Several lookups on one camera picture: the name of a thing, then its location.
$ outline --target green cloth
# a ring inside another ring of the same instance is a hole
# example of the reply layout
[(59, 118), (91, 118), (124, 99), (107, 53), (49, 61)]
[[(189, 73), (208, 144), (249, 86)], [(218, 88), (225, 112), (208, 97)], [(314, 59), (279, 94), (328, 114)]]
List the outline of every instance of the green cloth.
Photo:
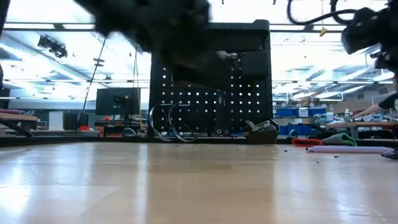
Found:
[(324, 145), (345, 145), (345, 146), (357, 146), (356, 141), (346, 133), (340, 133), (332, 135), (328, 138), (322, 139)]

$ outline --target water bottle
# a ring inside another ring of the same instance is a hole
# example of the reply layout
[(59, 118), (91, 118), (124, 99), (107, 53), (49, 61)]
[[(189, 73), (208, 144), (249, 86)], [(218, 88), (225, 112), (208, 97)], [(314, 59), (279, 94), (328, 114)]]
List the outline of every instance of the water bottle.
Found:
[(349, 110), (346, 109), (346, 112), (344, 113), (344, 121), (349, 122)]

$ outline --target purple foam roll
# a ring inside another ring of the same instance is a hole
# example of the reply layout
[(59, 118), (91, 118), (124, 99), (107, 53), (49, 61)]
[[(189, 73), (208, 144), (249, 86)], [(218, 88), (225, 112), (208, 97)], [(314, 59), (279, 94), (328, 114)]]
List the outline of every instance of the purple foam roll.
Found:
[(352, 153), (384, 153), (393, 152), (387, 147), (371, 146), (313, 146), (307, 148), (308, 152), (352, 152)]

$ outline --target red object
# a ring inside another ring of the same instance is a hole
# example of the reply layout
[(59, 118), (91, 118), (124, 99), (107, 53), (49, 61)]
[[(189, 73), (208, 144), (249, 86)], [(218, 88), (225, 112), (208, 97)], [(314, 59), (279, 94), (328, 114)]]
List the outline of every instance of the red object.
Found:
[(321, 140), (317, 139), (293, 139), (292, 144), (299, 147), (322, 146)]
[(83, 125), (80, 126), (80, 131), (89, 131), (89, 130), (90, 130), (89, 126), (83, 126)]

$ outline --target ceiling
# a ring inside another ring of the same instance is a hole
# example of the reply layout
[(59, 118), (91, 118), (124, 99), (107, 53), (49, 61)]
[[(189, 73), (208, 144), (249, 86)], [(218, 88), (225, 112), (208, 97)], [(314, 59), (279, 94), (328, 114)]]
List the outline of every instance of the ceiling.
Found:
[[(210, 1), (213, 22), (252, 22), (255, 19), (267, 19), (273, 27), (290, 24), (286, 16), (286, 0), (246, 0)], [(340, 1), (338, 9), (361, 8), (375, 10), (384, 8), (385, 1)], [(306, 20), (329, 11), (329, 1), (296, 0), (293, 13), (297, 20)], [(93, 17), (72, 0), (12, 0), (6, 22), (43, 22), (43, 23), (92, 23)], [(324, 21), (325, 27), (341, 30), (343, 27), (331, 27), (333, 20)], [(377, 47), (354, 55), (347, 55), (340, 42), (339, 33), (293, 33), (292, 26), (283, 26), (285, 32), (271, 33), (272, 80), (275, 99), (293, 98), (294, 95), (325, 91), (344, 92), (363, 85), (372, 85), (371, 81), (388, 80), (391, 74), (373, 69), (374, 61), (368, 57)], [(65, 44), (68, 57), (55, 60), (49, 52), (37, 46), (41, 35)], [(69, 83), (67, 80), (87, 80), (95, 69), (94, 58), (98, 58), (104, 38), (96, 32), (54, 32), (5, 30), (0, 40), (0, 57), (4, 66), (4, 79), (28, 80), (26, 82), (6, 82), (7, 87), (19, 89), (18, 97), (54, 97), (84, 99), (88, 83)], [(134, 83), (111, 82), (94, 83), (90, 88), (88, 100), (95, 100), (98, 88), (109, 87), (149, 87), (150, 54), (137, 55), (137, 77), (134, 77), (135, 49), (121, 34), (114, 33), (106, 40), (101, 59), (103, 67), (98, 67), (95, 80), (137, 80)], [(60, 80), (59, 82), (33, 82), (34, 80)], [(144, 90), (142, 100), (148, 101), (149, 91)]]

